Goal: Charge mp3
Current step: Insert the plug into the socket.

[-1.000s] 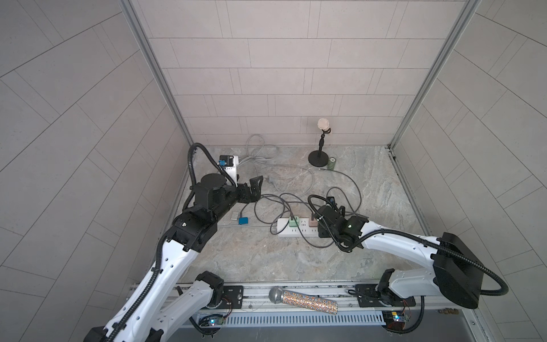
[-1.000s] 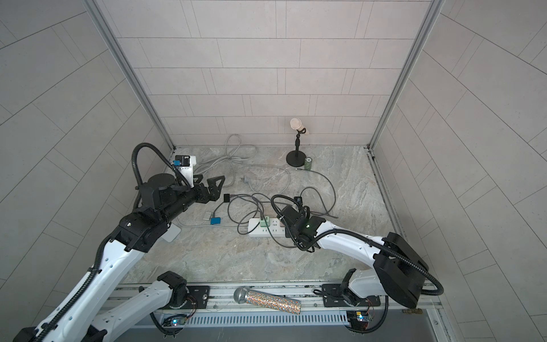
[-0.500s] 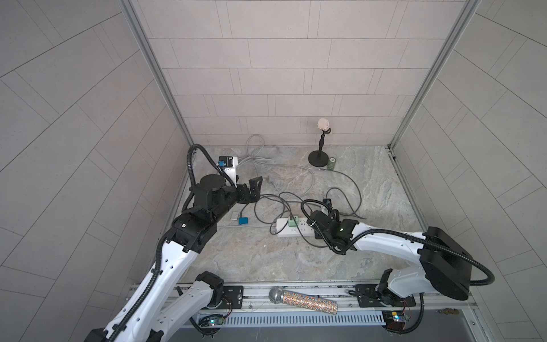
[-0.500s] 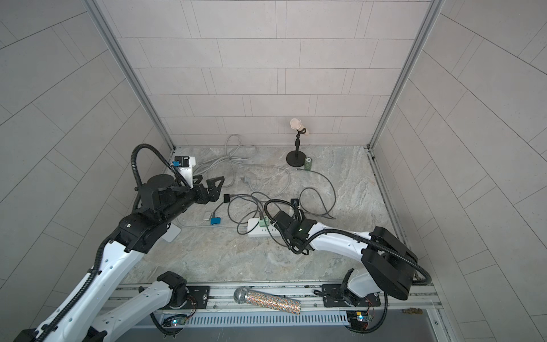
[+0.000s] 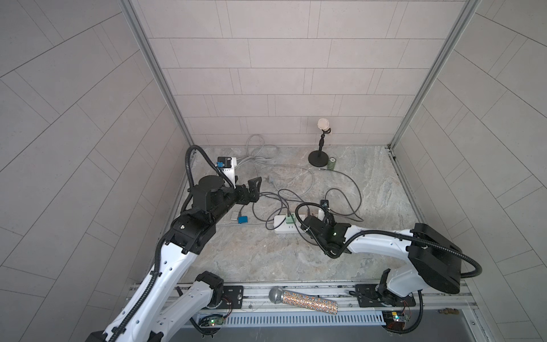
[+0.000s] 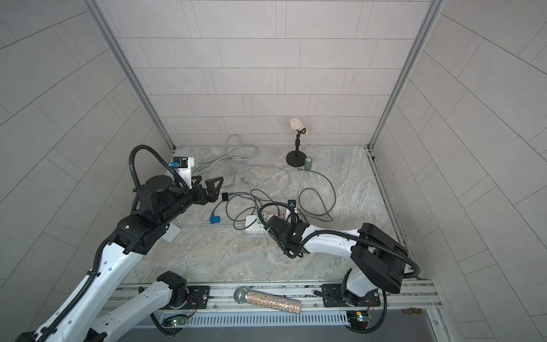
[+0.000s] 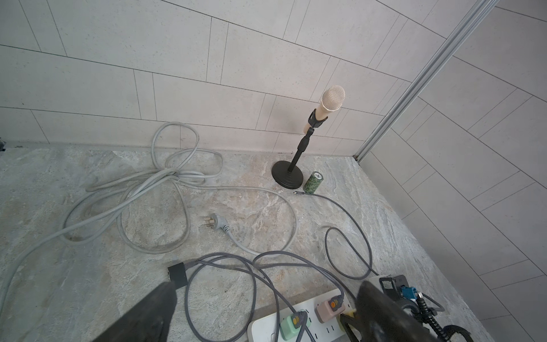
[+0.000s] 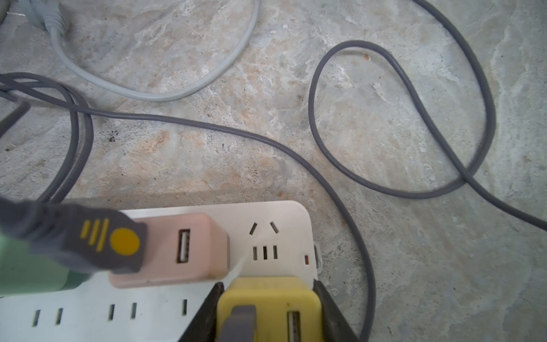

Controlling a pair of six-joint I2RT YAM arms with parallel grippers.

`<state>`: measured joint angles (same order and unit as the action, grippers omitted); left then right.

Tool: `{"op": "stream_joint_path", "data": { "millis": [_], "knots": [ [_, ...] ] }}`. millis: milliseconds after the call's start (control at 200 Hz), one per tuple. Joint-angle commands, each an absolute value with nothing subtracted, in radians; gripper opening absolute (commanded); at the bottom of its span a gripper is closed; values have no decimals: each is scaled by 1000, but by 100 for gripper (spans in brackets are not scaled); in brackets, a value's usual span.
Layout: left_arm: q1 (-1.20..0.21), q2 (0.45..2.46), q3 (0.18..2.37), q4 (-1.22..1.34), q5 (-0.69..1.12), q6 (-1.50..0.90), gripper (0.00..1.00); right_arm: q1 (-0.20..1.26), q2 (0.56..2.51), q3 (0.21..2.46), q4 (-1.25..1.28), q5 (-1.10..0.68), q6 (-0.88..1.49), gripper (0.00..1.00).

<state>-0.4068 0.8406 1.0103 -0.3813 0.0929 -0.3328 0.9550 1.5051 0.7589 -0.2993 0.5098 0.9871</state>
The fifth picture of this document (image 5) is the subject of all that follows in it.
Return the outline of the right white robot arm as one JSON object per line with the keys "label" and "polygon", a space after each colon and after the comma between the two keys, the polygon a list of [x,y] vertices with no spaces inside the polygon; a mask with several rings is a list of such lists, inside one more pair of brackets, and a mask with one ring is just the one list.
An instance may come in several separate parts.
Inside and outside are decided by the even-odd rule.
{"label": "right white robot arm", "polygon": [[336,222],[328,201],[316,205],[320,215],[302,218],[298,211],[293,214],[299,228],[315,241],[323,253],[337,259],[344,253],[370,253],[393,257],[404,262],[397,269],[386,269],[378,284],[357,285],[349,294],[360,304],[402,306],[413,304],[410,297],[417,296],[417,319],[407,326],[395,312],[384,329],[389,333],[405,335],[417,329],[424,316],[423,290],[427,287],[445,294],[458,294],[463,279],[481,275],[479,262],[462,253],[462,250],[425,223],[417,223],[412,229],[389,231],[365,229],[349,223]]}

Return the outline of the white power strip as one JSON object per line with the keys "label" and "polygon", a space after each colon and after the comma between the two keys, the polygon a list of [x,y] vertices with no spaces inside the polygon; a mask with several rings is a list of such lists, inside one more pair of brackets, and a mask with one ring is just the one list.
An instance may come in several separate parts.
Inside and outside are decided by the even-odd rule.
{"label": "white power strip", "polygon": [[276,215],[273,219],[276,234],[297,234],[300,230],[300,222],[295,218],[293,225],[285,222],[286,215]]}

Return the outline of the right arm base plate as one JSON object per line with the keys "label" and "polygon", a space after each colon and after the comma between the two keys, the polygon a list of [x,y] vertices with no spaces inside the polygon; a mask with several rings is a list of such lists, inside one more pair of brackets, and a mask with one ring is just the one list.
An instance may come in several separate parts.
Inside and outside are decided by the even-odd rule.
{"label": "right arm base plate", "polygon": [[416,306],[416,300],[412,294],[399,297],[387,289],[381,289],[377,284],[356,284],[348,293],[357,298],[361,308]]}

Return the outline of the green charger plug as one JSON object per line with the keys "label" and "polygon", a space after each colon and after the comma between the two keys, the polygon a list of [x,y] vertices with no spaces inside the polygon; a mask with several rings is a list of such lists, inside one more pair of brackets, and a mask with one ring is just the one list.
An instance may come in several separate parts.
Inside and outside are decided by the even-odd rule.
{"label": "green charger plug", "polygon": [[293,214],[287,214],[287,215],[286,215],[285,222],[286,222],[288,225],[293,225],[293,223],[295,222],[295,217],[294,217],[294,215],[293,215]]}

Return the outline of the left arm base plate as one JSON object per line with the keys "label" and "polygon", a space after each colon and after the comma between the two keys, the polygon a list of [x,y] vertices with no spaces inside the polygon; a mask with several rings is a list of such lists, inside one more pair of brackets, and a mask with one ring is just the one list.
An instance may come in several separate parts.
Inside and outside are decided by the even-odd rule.
{"label": "left arm base plate", "polygon": [[224,286],[220,302],[206,306],[206,310],[241,309],[244,297],[243,286]]}

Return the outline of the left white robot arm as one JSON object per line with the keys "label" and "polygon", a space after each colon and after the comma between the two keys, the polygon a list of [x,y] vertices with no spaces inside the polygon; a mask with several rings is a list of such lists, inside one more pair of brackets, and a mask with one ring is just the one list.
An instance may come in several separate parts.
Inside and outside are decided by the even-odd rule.
{"label": "left white robot arm", "polygon": [[262,178],[237,184],[236,158],[211,161],[198,145],[185,155],[189,195],[169,230],[159,239],[149,274],[115,320],[88,341],[169,341],[200,310],[222,300],[224,281],[203,272],[170,306],[171,291],[216,233],[217,223],[235,205],[259,200]]}

